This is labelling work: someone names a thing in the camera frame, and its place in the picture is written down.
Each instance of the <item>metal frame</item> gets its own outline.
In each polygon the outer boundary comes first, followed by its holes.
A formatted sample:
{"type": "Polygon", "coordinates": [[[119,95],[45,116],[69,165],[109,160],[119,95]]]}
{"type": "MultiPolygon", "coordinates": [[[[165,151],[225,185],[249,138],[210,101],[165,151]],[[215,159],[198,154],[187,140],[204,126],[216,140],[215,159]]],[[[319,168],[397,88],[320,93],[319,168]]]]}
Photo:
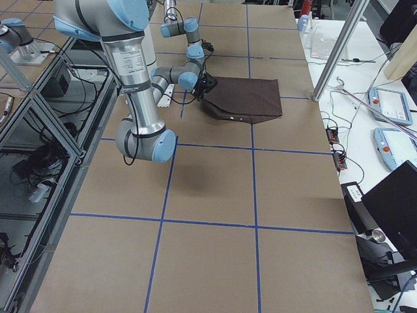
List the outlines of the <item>metal frame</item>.
{"type": "Polygon", "coordinates": [[[66,185],[66,181],[69,178],[70,172],[72,171],[72,167],[74,166],[74,164],[76,163],[76,161],[78,160],[79,156],[77,154],[77,152],[73,149],[73,145],[68,143],[68,141],[66,140],[66,136],[64,136],[62,134],[62,132],[59,130],[58,125],[56,125],[53,122],[53,117],[48,116],[48,114],[39,107],[38,103],[34,100],[31,99],[30,103],[28,105],[25,106],[25,110],[21,112],[21,116],[20,118],[15,121],[14,123],[14,128],[17,127],[17,124],[19,122],[22,121],[23,116],[29,111],[29,110],[33,110],[35,112],[35,114],[37,115],[37,117],[43,121],[43,123],[53,132],[53,135],[55,136],[55,138],[57,139],[57,141],[64,147],[64,149],[67,151],[69,158],[68,158],[68,163],[66,164],[66,167],[62,173],[62,175],[60,176],[59,181],[57,182],[57,188],[55,189],[55,192],[51,195],[51,199],[48,203],[48,206],[45,209],[45,212],[41,218],[41,220],[39,221],[39,225],[36,228],[29,246],[27,247],[26,253],[23,255],[23,258],[20,260],[20,270],[19,273],[15,276],[12,277],[12,281],[9,282],[10,284],[12,284],[12,288],[10,290],[10,294],[8,294],[7,297],[7,301],[5,303],[5,306],[3,309],[7,310],[10,308],[10,306],[13,304],[14,302],[14,298],[17,294],[17,291],[19,290],[20,284],[22,283],[23,277],[26,274],[26,271],[29,267],[30,261],[36,251],[36,248],[40,242],[41,237],[43,236],[45,229],[48,225],[49,219],[51,214],[54,211],[55,206],[57,205],[57,203],[60,200],[60,197],[62,195],[63,192],[63,187],[66,185]]]}
{"type": "Polygon", "coordinates": [[[19,87],[30,92],[32,85],[3,49],[0,49],[0,64],[5,68],[6,72],[12,76],[19,87]]]}
{"type": "Polygon", "coordinates": [[[341,58],[343,49],[346,47],[346,44],[351,39],[351,36],[364,13],[369,0],[357,0],[354,2],[354,5],[349,12],[349,15],[346,19],[345,25],[343,26],[338,39],[334,45],[334,48],[328,58],[326,65],[324,66],[323,73],[321,74],[319,81],[314,89],[312,99],[313,101],[319,101],[321,96],[326,89],[328,81],[333,75],[334,70],[336,69],[338,62],[341,58]]]}

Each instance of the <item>blue tape grid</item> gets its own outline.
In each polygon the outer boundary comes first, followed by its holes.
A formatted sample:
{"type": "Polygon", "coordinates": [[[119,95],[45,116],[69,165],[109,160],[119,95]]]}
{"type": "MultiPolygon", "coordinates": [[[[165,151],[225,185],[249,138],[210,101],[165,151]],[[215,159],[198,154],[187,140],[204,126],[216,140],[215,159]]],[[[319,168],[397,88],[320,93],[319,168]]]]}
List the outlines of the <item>blue tape grid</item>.
{"type": "MultiPolygon", "coordinates": [[[[200,7],[200,16],[203,10],[203,4],[200,7]]],[[[250,25],[249,25],[249,14],[248,14],[249,6],[246,6],[246,31],[247,31],[247,45],[248,45],[248,55],[242,56],[248,58],[248,75],[251,78],[251,59],[253,59],[250,55],[250,25]]],[[[185,91],[176,92],[177,94],[183,94],[183,103],[186,102],[186,95],[185,91]]],[[[306,97],[281,97],[283,99],[299,99],[299,100],[307,100],[306,97]]],[[[183,118],[184,111],[186,105],[182,105],[180,118],[183,118]]],[[[175,146],[175,152],[173,155],[173,159],[171,161],[171,169],[169,172],[168,184],[167,184],[167,191],[165,194],[165,201],[164,201],[164,208],[162,210],[162,217],[159,218],[146,218],[146,217],[138,217],[138,216],[115,216],[115,215],[97,215],[97,214],[89,214],[89,213],[73,213],[74,216],[89,216],[89,217],[99,217],[99,218],[121,218],[121,219],[132,219],[132,220],[144,220],[150,222],[159,222],[160,229],[158,232],[158,237],[156,240],[156,248],[154,251],[154,259],[152,263],[151,269],[151,276],[149,279],[149,286],[147,291],[147,297],[145,301],[145,308],[144,313],[147,313],[149,307],[149,301],[151,298],[151,291],[152,291],[152,282],[154,277],[154,272],[156,268],[156,262],[158,257],[158,249],[160,244],[160,238],[162,233],[162,227],[164,223],[173,223],[173,224],[193,224],[193,225],[202,225],[202,226],[217,226],[217,227],[230,227],[230,228],[249,228],[253,229],[255,234],[255,257],[256,257],[256,277],[257,277],[257,306],[258,306],[258,313],[262,313],[262,296],[261,296],[261,262],[259,256],[259,230],[270,230],[270,231],[295,231],[295,232],[307,232],[307,233],[327,233],[332,235],[353,235],[354,233],[351,231],[336,231],[336,230],[314,230],[314,229],[305,229],[305,228],[286,228],[286,227],[276,227],[276,226],[262,226],[258,224],[258,212],[257,212],[257,184],[256,184],[256,160],[255,160],[255,152],[256,151],[267,151],[271,153],[305,153],[311,155],[331,155],[331,153],[323,153],[323,152],[314,152],[314,151],[294,151],[294,150],[285,150],[285,149],[263,149],[263,148],[256,148],[255,147],[255,131],[253,125],[251,126],[251,147],[231,147],[231,146],[224,146],[224,145],[199,145],[199,144],[192,144],[192,143],[180,143],[177,137],[177,142],[175,146]],[[177,147],[200,147],[200,148],[215,148],[215,149],[240,149],[251,151],[252,153],[252,182],[253,182],[253,214],[254,214],[254,225],[244,225],[244,224],[232,224],[232,223],[220,223],[220,222],[204,222],[204,221],[193,221],[193,220],[173,220],[173,219],[165,219],[165,210],[167,205],[167,197],[169,196],[169,188],[171,186],[171,178],[173,173],[173,166],[175,161],[175,155],[177,151],[177,147]]],[[[113,138],[102,138],[102,140],[106,141],[113,141],[113,138]]]]}
{"type": "MultiPolygon", "coordinates": [[[[14,4],[16,4],[18,0],[15,0],[13,4],[11,4],[8,8],[12,7],[14,4]]],[[[32,12],[28,14],[30,16],[31,14],[36,14],[35,11],[38,7],[36,6],[32,12]]],[[[296,31],[296,29],[284,29],[284,28],[269,28],[269,27],[250,27],[249,26],[249,18],[248,18],[248,7],[246,6],[246,27],[238,27],[238,28],[246,28],[247,30],[247,38],[248,38],[248,73],[249,78],[251,77],[251,68],[250,68],[250,60],[254,57],[250,56],[250,37],[249,37],[249,30],[252,29],[279,29],[279,30],[288,30],[288,31],[296,31]]],[[[198,20],[200,21],[201,13],[203,11],[203,4],[200,6],[200,12],[198,20]]],[[[41,32],[41,34],[49,28],[52,21],[47,25],[45,29],[41,32]]],[[[239,57],[239,56],[233,56],[233,55],[216,55],[218,57],[239,57]]],[[[293,60],[293,61],[305,61],[301,59],[286,59],[286,58],[271,58],[271,59],[283,59],[283,60],[293,60]]],[[[186,102],[186,91],[181,92],[184,94],[183,102],[186,102]]],[[[290,98],[290,99],[308,99],[306,97],[281,97],[281,98],[290,98]]],[[[182,105],[180,118],[182,118],[184,113],[185,105],[182,105]]],[[[152,291],[152,282],[154,277],[154,272],[156,268],[156,262],[158,259],[158,250],[160,245],[160,239],[162,235],[162,228],[164,225],[164,222],[167,223],[176,223],[176,224],[196,224],[196,225],[206,225],[206,226],[221,226],[221,227],[234,227],[234,228],[251,228],[254,229],[255,232],[255,251],[256,251],[256,271],[257,271],[257,297],[258,297],[258,313],[262,312],[262,303],[261,303],[261,267],[260,267],[260,261],[259,261],[259,229],[262,230],[278,230],[278,231],[301,231],[301,232],[311,232],[311,233],[330,233],[330,234],[342,234],[342,235],[353,235],[353,232],[349,231],[332,231],[332,230],[313,230],[313,229],[300,229],[300,228],[282,228],[282,227],[274,227],[274,226],[260,226],[258,225],[258,218],[257,218],[257,190],[256,190],[256,167],[255,167],[255,151],[277,151],[277,152],[284,152],[284,153],[309,153],[309,154],[320,154],[320,155],[330,155],[330,153],[317,153],[317,152],[311,152],[311,151],[290,151],[290,150],[279,150],[279,149],[259,149],[255,148],[255,142],[254,142],[254,129],[253,125],[251,125],[251,137],[252,137],[252,146],[249,148],[245,147],[227,147],[227,146],[209,146],[209,145],[193,145],[193,144],[187,144],[187,143],[178,143],[178,137],[175,144],[175,150],[173,153],[173,157],[171,159],[171,167],[169,171],[169,177],[167,180],[167,189],[165,193],[165,199],[164,199],[164,206],[162,209],[161,218],[146,218],[146,217],[138,217],[138,216],[116,216],[116,215],[98,215],[98,214],[89,214],[89,213],[71,213],[72,216],[86,216],[86,217],[96,217],[96,218],[117,218],[117,219],[127,219],[127,220],[143,220],[143,221],[150,221],[150,222],[159,222],[159,230],[158,230],[158,236],[156,240],[156,246],[154,250],[154,257],[152,261],[152,269],[151,269],[151,275],[149,278],[149,285],[147,290],[147,297],[145,301],[145,308],[144,313],[147,313],[148,307],[149,307],[149,300],[151,296],[152,291]],[[188,146],[188,147],[212,147],[212,148],[219,148],[219,149],[244,149],[244,150],[250,150],[252,152],[252,173],[253,173],[253,212],[255,216],[255,224],[254,225],[243,225],[243,224],[228,224],[228,223],[216,223],[216,222],[198,222],[198,221],[191,221],[191,220],[171,220],[171,219],[165,219],[165,210],[167,205],[167,200],[169,196],[169,189],[171,186],[171,179],[173,174],[173,168],[175,163],[175,156],[177,152],[178,146],[188,146]]],[[[113,138],[102,138],[102,140],[111,140],[113,141],[113,138]]]]}
{"type": "Polygon", "coordinates": [[[161,219],[160,219],[160,223],[159,223],[158,237],[156,239],[154,258],[153,258],[153,261],[152,261],[151,276],[149,277],[149,284],[148,284],[148,291],[147,291],[147,294],[146,294],[145,308],[143,309],[144,313],[148,312],[149,299],[151,297],[152,282],[153,282],[154,273],[155,273],[156,260],[157,260],[157,257],[158,257],[159,244],[160,244],[160,241],[161,241],[162,226],[164,225],[165,209],[167,207],[169,187],[171,186],[171,178],[172,178],[172,172],[173,172],[173,169],[174,169],[175,155],[177,154],[177,143],[178,143],[178,136],[177,136],[177,139],[175,141],[174,153],[173,153],[173,156],[172,156],[172,159],[171,159],[171,167],[169,169],[169,176],[168,176],[168,182],[167,182],[167,191],[165,193],[164,207],[162,208],[162,214],[161,214],[161,219]]]}
{"type": "MultiPolygon", "coordinates": [[[[204,222],[199,220],[174,220],[170,218],[154,218],[143,216],[128,216],[128,215],[107,215],[96,213],[71,213],[71,216],[80,217],[92,217],[92,218],[111,218],[115,220],[141,220],[144,222],[157,222],[157,223],[170,223],[170,224],[189,224],[189,225],[202,225],[202,226],[219,226],[219,227],[232,227],[232,228],[250,228],[255,229],[255,225],[234,224],[234,223],[219,223],[219,222],[204,222]]],[[[292,227],[278,227],[278,226],[263,226],[258,225],[259,230],[274,230],[274,231],[295,231],[302,233],[330,233],[334,235],[354,235],[352,231],[341,230],[314,230],[309,228],[292,228],[292,227]]]]}

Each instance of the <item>gray robot arm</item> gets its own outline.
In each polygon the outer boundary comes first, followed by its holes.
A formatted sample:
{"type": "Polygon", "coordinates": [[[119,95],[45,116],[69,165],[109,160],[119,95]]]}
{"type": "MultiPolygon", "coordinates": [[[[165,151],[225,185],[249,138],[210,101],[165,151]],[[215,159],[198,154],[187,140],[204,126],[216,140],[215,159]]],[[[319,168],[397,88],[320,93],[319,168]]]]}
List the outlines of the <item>gray robot arm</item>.
{"type": "Polygon", "coordinates": [[[0,46],[6,53],[19,47],[22,58],[30,60],[40,55],[40,49],[28,32],[25,24],[18,18],[0,21],[0,46]]]}
{"type": "Polygon", "coordinates": [[[120,79],[130,109],[117,132],[120,152],[155,162],[170,159],[175,135],[159,118],[156,103],[169,83],[194,88],[204,60],[202,48],[189,47],[183,67],[157,68],[151,81],[142,48],[149,23],[145,0],[55,0],[54,19],[56,28],[68,36],[100,41],[120,79]]]}

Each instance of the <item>brown cloth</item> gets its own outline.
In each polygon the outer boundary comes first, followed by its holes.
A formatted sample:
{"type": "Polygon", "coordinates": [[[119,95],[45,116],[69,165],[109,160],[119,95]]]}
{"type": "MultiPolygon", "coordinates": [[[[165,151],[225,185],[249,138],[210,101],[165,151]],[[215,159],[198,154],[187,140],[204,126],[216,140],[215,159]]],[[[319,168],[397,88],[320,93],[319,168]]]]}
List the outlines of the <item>brown cloth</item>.
{"type": "Polygon", "coordinates": [[[218,119],[256,124],[282,116],[278,80],[216,77],[204,107],[218,119]]]}

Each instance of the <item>red component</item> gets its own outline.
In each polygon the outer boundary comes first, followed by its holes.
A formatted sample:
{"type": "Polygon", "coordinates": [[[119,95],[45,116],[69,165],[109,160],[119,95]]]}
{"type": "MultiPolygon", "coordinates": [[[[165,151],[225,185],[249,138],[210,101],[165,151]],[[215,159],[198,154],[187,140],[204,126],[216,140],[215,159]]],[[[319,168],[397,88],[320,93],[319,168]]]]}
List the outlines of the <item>red component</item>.
{"type": "Polygon", "coordinates": [[[304,0],[302,4],[300,16],[308,15],[313,7],[313,0],[304,0]]]}

